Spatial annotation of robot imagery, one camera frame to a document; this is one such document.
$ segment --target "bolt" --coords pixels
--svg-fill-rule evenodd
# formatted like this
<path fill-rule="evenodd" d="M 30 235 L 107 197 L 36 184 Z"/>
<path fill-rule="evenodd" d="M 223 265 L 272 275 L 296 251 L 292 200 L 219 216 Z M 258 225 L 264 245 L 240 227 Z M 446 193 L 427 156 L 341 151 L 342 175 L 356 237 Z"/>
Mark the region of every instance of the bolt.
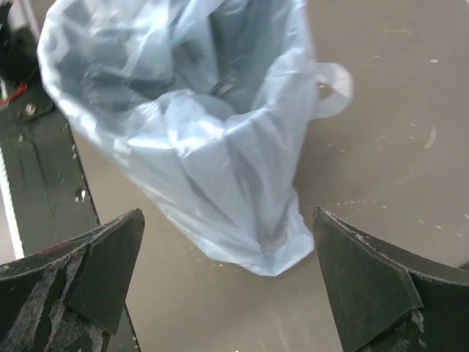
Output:
<path fill-rule="evenodd" d="M 34 115 L 34 113 L 36 112 L 36 106 L 34 104 L 26 105 L 25 112 L 28 114 L 28 116 Z"/>

